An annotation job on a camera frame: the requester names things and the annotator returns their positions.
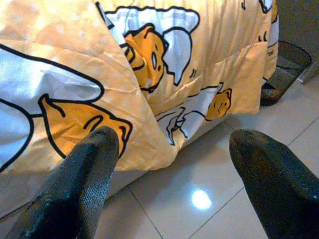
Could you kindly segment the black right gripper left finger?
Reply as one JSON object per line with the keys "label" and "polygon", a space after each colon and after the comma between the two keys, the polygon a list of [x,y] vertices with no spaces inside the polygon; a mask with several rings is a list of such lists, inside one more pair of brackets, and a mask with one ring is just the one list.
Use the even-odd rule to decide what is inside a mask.
{"label": "black right gripper left finger", "polygon": [[107,126],[85,136],[38,190],[9,239],[92,239],[119,158]]}

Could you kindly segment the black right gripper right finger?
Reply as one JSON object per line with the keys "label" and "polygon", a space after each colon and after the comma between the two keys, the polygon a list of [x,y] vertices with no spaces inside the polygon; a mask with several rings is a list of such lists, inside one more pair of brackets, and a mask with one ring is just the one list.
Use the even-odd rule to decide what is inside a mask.
{"label": "black right gripper right finger", "polygon": [[286,145],[238,129],[230,135],[229,152],[268,238],[319,237],[319,179]]}

